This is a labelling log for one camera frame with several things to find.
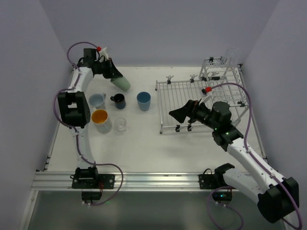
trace dish drying rack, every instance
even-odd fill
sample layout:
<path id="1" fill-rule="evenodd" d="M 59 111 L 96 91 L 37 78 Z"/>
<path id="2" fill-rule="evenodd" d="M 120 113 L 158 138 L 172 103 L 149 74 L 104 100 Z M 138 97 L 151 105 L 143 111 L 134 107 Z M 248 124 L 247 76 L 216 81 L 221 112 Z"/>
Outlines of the dish drying rack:
<path id="1" fill-rule="evenodd" d="M 205 59 L 199 75 L 190 75 L 189 80 L 175 81 L 173 76 L 167 76 L 167 81 L 156 82 L 161 116 L 160 134 L 164 129 L 174 129 L 176 132 L 180 132 L 182 129 L 187 128 L 187 131 L 190 132 L 194 127 L 200 126 L 204 126 L 204 130 L 210 130 L 200 122 L 188 123 L 188 117 L 183 124 L 180 124 L 168 113 L 183 107 L 188 100 L 200 100 L 203 97 L 202 88 L 227 82 L 242 85 L 241 65 L 237 65 L 235 68 L 224 67 L 220 60 L 221 58 L 214 57 Z M 212 92 L 213 97 L 205 103 L 206 106 L 211 109 L 217 101 L 227 102 L 232 113 L 232 124 L 237 126 L 242 116 L 249 109 L 244 91 L 234 85 L 224 85 L 212 90 Z"/>

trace wire cup holder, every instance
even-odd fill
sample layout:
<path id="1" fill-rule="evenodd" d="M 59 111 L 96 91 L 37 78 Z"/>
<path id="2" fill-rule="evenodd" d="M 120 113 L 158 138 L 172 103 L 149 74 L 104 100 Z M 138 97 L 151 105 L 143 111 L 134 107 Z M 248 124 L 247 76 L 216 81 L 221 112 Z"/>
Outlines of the wire cup holder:
<path id="1" fill-rule="evenodd" d="M 192 131 L 194 127 L 204 126 L 204 131 L 209 128 L 200 122 L 188 123 L 189 118 L 180 124 L 168 113 L 183 107 L 188 100 L 200 100 L 203 97 L 202 88 L 212 87 L 222 83 L 237 83 L 242 85 L 241 66 L 226 68 L 220 63 L 221 58 L 208 58 L 204 60 L 199 75 L 190 75 L 189 80 L 175 81 L 176 77 L 167 76 L 167 81 L 156 81 L 158 92 L 159 110 L 161 117 L 160 134 L 164 129 L 174 129 L 180 132 L 182 129 Z M 213 90 L 213 97 L 205 104 L 212 108 L 217 101 L 227 102 L 232 113 L 232 124 L 237 126 L 242 116 L 248 111 L 249 105 L 242 89 L 234 85 L 224 85 Z"/>

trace purple cable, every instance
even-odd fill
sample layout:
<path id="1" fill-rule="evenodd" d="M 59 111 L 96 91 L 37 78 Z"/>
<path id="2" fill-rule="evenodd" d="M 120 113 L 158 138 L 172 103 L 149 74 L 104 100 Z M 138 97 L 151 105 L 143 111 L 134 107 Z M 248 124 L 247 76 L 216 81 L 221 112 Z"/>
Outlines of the purple cable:
<path id="1" fill-rule="evenodd" d="M 223 85 L 235 85 L 241 89 L 244 90 L 246 96 L 248 97 L 248 103 L 249 103 L 249 117 L 248 117 L 248 126 L 246 128 L 246 132 L 245 132 L 245 135 L 244 135 L 244 146 L 245 146 L 245 149 L 248 151 L 248 131 L 249 131 L 249 128 L 250 128 L 250 124 L 251 124 L 251 113 L 252 113 L 252 106 L 251 106 L 251 99 L 250 99 L 250 96 L 249 96 L 249 93 L 247 92 L 247 90 L 239 85 L 239 84 L 236 84 L 236 83 L 222 83 L 222 84 L 219 84 L 219 85 L 216 85 L 216 86 L 212 86 L 212 89 L 215 89 L 217 87 L 220 87 L 220 86 L 223 86 Z M 266 172 L 268 173 L 269 175 L 271 174 L 271 172 L 254 156 L 254 154 L 252 154 L 251 152 L 248 152 L 250 154 L 250 156 L 252 157 L 252 159 Z M 287 196 L 289 197 L 292 205 L 294 206 L 294 209 L 296 211 L 296 214 L 297 214 L 297 218 L 298 218 L 298 227 L 294 226 L 293 224 L 289 223 L 287 220 L 285 220 L 284 218 L 282 219 L 285 223 L 287 223 L 290 227 L 294 228 L 295 230 L 301 230 L 303 228 L 303 221 L 302 221 L 302 217 L 301 217 L 301 214 L 298 210 L 298 207 L 296 205 L 296 202 L 294 201 L 293 197 L 291 196 L 291 194 L 288 192 L 288 190 L 286 189 L 286 187 L 282 184 L 281 181 L 278 180 L 278 178 L 274 175 L 271 175 L 271 177 L 280 185 L 280 187 L 285 191 L 285 193 L 287 194 Z"/>
<path id="2" fill-rule="evenodd" d="M 59 115 L 58 115 L 58 113 L 57 113 L 57 110 L 56 110 L 56 100 L 57 100 L 58 95 L 59 95 L 61 92 L 63 92 L 63 91 L 70 91 L 70 90 L 75 89 L 76 86 L 77 86 L 77 84 L 78 84 L 79 78 L 80 78 L 80 76 L 81 76 L 81 71 L 80 71 L 79 67 L 78 67 L 76 64 L 74 64 L 74 63 L 70 60 L 70 58 L 69 58 L 69 52 L 70 52 L 71 48 L 73 48 L 74 46 L 76 46 L 76 45 L 78 45 L 78 44 L 90 44 L 90 45 L 93 45 L 94 47 L 97 48 L 96 45 L 94 45 L 94 44 L 92 44 L 92 43 L 90 43 L 90 42 L 78 42 L 78 43 L 73 44 L 71 47 L 69 47 L 69 49 L 67 50 L 67 59 L 68 59 L 68 61 L 79 71 L 78 77 L 77 77 L 76 82 L 74 83 L 74 85 L 73 85 L 72 88 L 62 89 L 62 90 L 59 90 L 59 91 L 57 92 L 57 94 L 56 94 L 56 95 L 54 96 L 54 98 L 53 98 L 52 109 L 53 109 L 53 113 L 54 113 L 56 119 L 57 119 L 62 125 L 66 126 L 66 127 L 68 127 L 68 128 L 73 128 L 73 129 L 75 130 L 75 132 L 76 132 L 76 145 L 77 145 L 77 151 L 78 151 L 78 154 L 81 156 L 82 160 L 84 160 L 86 163 L 88 163 L 88 164 L 90 164 L 90 165 L 93 165 L 93 166 L 96 166 L 96 165 L 98 165 L 98 166 L 113 166 L 113 167 L 116 167 L 116 168 L 120 171 L 120 174 L 121 174 L 121 181 L 120 181 L 120 185 L 119 185 L 117 191 L 116 191 L 112 196 L 110 196 L 108 199 L 106 199 L 105 201 L 102 201 L 102 202 L 96 203 L 96 204 L 89 204 L 90 206 L 98 206 L 98 205 L 103 205 L 104 203 L 106 203 L 107 201 L 111 200 L 113 197 L 115 197 L 115 196 L 118 194 L 118 192 L 119 192 L 119 190 L 121 189 L 121 187 L 122 187 L 122 185 L 123 185 L 123 182 L 124 182 L 124 173 L 123 173 L 123 171 L 121 170 L 121 168 L 118 167 L 118 166 L 115 165 L 115 164 L 112 164 L 112 163 L 96 164 L 95 162 L 94 162 L 94 163 L 89 162 L 86 158 L 84 158 L 84 156 L 81 154 L 80 148 L 79 148 L 79 139 L 78 139 L 79 133 L 78 133 L 78 130 L 76 129 L 75 126 L 70 126 L 70 125 L 65 124 L 65 123 L 60 119 L 60 117 L 59 117 Z"/>
<path id="3" fill-rule="evenodd" d="M 210 217 L 210 219 L 211 219 L 211 221 L 213 222 L 213 224 L 214 224 L 219 230 L 224 230 L 224 229 L 223 229 L 221 226 L 219 226 L 218 223 L 214 220 L 214 218 L 213 218 L 213 216 L 212 216 L 212 214 L 211 214 L 211 212 L 210 212 L 210 209 L 209 209 L 209 202 L 210 202 L 211 196 L 213 195 L 213 193 L 215 193 L 216 191 L 221 190 L 221 189 L 234 189 L 234 188 L 231 187 L 231 186 L 224 186 L 224 187 L 220 187 L 220 188 L 217 188 L 217 189 L 213 190 L 213 191 L 209 194 L 209 196 L 208 196 L 208 200 L 207 200 L 207 212 L 208 212 L 208 216 Z M 233 210 L 235 213 L 238 214 L 238 216 L 239 216 L 240 219 L 241 219 L 241 225 L 240 225 L 239 228 L 237 228 L 237 230 L 241 230 L 241 229 L 243 228 L 243 226 L 244 226 L 244 220 L 243 220 L 243 217 L 242 217 L 241 213 L 239 213 L 239 212 L 238 212 L 237 210 L 235 210 L 233 207 L 230 207 L 230 206 L 228 206 L 228 205 L 226 205 L 225 207 L 228 208 L 228 209 L 230 209 L 230 210 Z"/>

